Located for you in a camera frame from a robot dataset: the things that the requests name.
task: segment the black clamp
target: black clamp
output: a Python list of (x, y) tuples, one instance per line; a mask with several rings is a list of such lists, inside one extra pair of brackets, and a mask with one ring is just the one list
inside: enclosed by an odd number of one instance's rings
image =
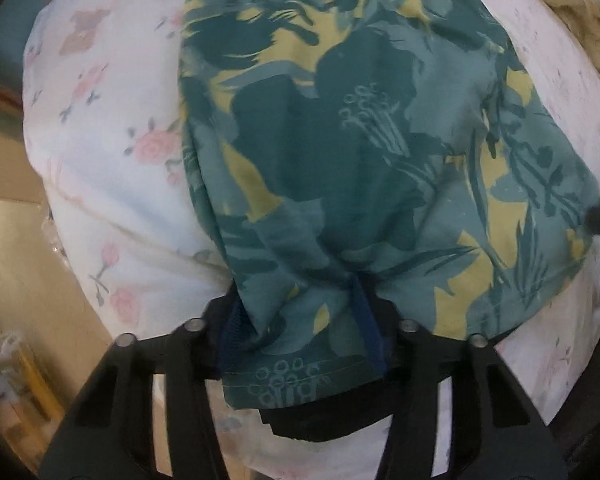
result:
[(448, 471), (436, 479), (567, 479), (549, 429), (484, 336), (441, 338), (403, 320), (395, 355), (403, 360), (393, 363), (392, 373), (406, 369), (408, 376), (376, 480), (431, 478), (444, 367), (452, 379), (452, 435)]
[[(387, 380), (402, 385), (376, 480), (430, 478), (443, 369), (452, 378), (454, 405), (450, 467), (439, 480), (566, 480), (551, 434), (483, 336), (468, 342), (433, 336), (363, 288), (386, 346)], [(40, 478), (169, 478), (156, 470), (152, 431), (153, 376), (164, 374), (173, 478), (229, 480), (205, 380), (220, 378), (222, 334), (237, 301), (234, 285), (202, 318), (170, 335), (119, 336), (68, 410)]]

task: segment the yellow pattern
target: yellow pattern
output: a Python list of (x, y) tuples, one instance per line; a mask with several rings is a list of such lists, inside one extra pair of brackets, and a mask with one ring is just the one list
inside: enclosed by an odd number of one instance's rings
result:
[(526, 202), (503, 202), (487, 193), (489, 208), (489, 241), (504, 267), (511, 268), (518, 260), (516, 229), (525, 228)]
[(205, 3), (202, 0), (189, 0), (184, 4), (184, 12), (189, 12), (193, 9), (201, 9), (205, 6)]
[(489, 122), (489, 117), (487, 115), (487, 110), (482, 109), (482, 123), (487, 130), (491, 130), (491, 124)]
[(404, 0), (397, 9), (398, 14), (405, 18), (418, 18), (426, 25), (429, 25), (431, 18), (427, 16), (422, 7), (422, 0)]
[(189, 119), (189, 107), (187, 107), (187, 102), (182, 94), (180, 94), (180, 103), (178, 105), (178, 118), (180, 119), (180, 124), (185, 124)]
[(247, 218), (254, 223), (275, 211), (282, 199), (267, 189), (258, 168), (227, 142), (222, 142), (222, 155), (229, 173), (249, 203)]
[(507, 86), (520, 95), (523, 105), (529, 104), (534, 82), (531, 81), (531, 76), (526, 71), (507, 69)]
[(567, 229), (567, 240), (571, 242), (571, 257), (575, 261), (581, 260), (584, 256), (584, 240), (578, 238), (573, 229)]
[(293, 298), (295, 298), (298, 293), (300, 292), (300, 287), (298, 287), (298, 284), (296, 283), (293, 288), (289, 291), (289, 294), (286, 297), (286, 300), (292, 300)]
[(326, 304), (318, 309), (314, 319), (314, 335), (322, 332), (329, 325), (329, 307)]
[(466, 156), (464, 155), (447, 155), (445, 156), (445, 164), (453, 164), (456, 170), (460, 171), (464, 169), (466, 162)]
[(248, 9), (243, 9), (238, 12), (237, 19), (241, 22), (252, 22), (259, 18), (261, 14), (262, 9), (259, 9), (258, 7), (249, 7)]
[(294, 82), (296, 86), (313, 86), (314, 82), (308, 79), (299, 79), (297, 77), (292, 77), (291, 81)]
[(509, 165), (504, 157), (504, 143), (499, 140), (495, 144), (496, 158), (491, 157), (488, 143), (480, 146), (480, 171), (485, 189), (491, 189), (501, 176), (509, 173)]
[(302, 6), (313, 25), (305, 22), (296, 10), (290, 9), (288, 13), (285, 11), (285, 15), (293, 15), (293, 18), (290, 19), (291, 23), (317, 34), (318, 44), (308, 45), (297, 34), (286, 28), (276, 30), (272, 35), (272, 45), (258, 53), (256, 65), (245, 70), (222, 70), (209, 80), (211, 97), (221, 110), (226, 113), (231, 110), (231, 102), (237, 90), (235, 86), (227, 84), (227, 81), (231, 78), (265, 63), (285, 60), (290, 60), (308, 72), (315, 73), (320, 58), (330, 48), (342, 43), (349, 36), (350, 25), (342, 30), (338, 28), (339, 11), (337, 8), (334, 7), (327, 12), (320, 12), (320, 10), (301, 2), (296, 3)]
[(353, 17), (354, 18), (362, 18), (364, 16), (364, 10), (365, 10), (365, 5), (368, 2), (368, 0), (358, 0), (358, 4), (356, 5), (356, 8), (353, 9)]
[(466, 231), (458, 238), (458, 245), (474, 248), (475, 260), (457, 276), (446, 281), (450, 293), (442, 288), (433, 290), (436, 302), (435, 335), (452, 339), (466, 336), (466, 313), (469, 307), (491, 286), (493, 266), (478, 242)]

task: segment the beige wall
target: beige wall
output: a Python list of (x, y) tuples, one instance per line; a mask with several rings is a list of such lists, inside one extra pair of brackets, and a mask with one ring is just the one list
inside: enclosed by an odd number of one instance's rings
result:
[(42, 181), (29, 165), (24, 144), (0, 136), (0, 198), (37, 203), (43, 197)]

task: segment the metal bolt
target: metal bolt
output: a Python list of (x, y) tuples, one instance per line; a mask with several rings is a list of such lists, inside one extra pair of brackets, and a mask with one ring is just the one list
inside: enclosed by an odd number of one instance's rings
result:
[(136, 336), (127, 332), (125, 334), (120, 334), (116, 338), (116, 345), (122, 346), (123, 348), (129, 345), (132, 345), (136, 341)]
[(474, 334), (469, 338), (469, 343), (475, 348), (485, 348), (489, 344), (489, 341), (482, 334)]
[(413, 319), (403, 319), (400, 322), (400, 330), (409, 334), (417, 332), (419, 328), (420, 326)]
[(202, 319), (201, 317), (194, 317), (192, 319), (189, 319), (185, 324), (184, 324), (184, 329), (187, 332), (200, 332), (201, 330), (204, 330), (206, 326), (205, 320)]

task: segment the teal patterned cloth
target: teal patterned cloth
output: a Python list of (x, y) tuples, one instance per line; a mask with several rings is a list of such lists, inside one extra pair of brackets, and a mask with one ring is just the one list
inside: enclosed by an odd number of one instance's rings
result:
[(187, 0), (184, 161), (246, 314), (235, 408), (378, 378), (357, 272), (462, 339), (580, 269), (597, 183), (480, 0)]

